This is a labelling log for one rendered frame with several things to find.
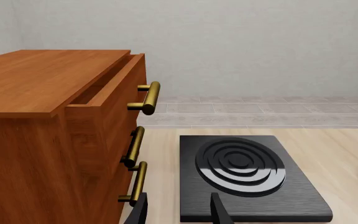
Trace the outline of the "wooden cabinet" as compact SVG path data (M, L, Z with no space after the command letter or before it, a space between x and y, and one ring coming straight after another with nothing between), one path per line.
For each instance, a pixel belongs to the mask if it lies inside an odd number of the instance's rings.
M77 150L65 108L129 50L0 55L0 224L118 224L132 172L122 148Z

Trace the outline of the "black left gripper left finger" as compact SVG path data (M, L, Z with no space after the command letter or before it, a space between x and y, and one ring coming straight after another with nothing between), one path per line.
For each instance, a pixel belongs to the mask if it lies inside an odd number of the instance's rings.
M145 224L147 219L148 200L147 194L141 193L131 213L124 224Z

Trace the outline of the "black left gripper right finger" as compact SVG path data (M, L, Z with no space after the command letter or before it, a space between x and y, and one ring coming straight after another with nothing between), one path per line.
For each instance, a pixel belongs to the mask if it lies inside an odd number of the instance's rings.
M216 192L211 194L210 210L212 224L234 224Z

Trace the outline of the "flat black stove plate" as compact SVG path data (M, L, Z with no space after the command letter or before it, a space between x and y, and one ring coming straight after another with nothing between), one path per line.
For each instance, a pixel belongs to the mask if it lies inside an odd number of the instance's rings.
M333 212L275 136L180 136L180 220L327 223Z

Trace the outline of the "wooden cabinet drawer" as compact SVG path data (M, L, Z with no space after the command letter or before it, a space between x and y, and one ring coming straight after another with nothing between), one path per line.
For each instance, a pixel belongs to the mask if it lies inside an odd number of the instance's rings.
M145 55L129 55L102 81L66 106L65 115L74 149L122 148L135 129L136 113L127 104L138 101L138 85L146 83Z

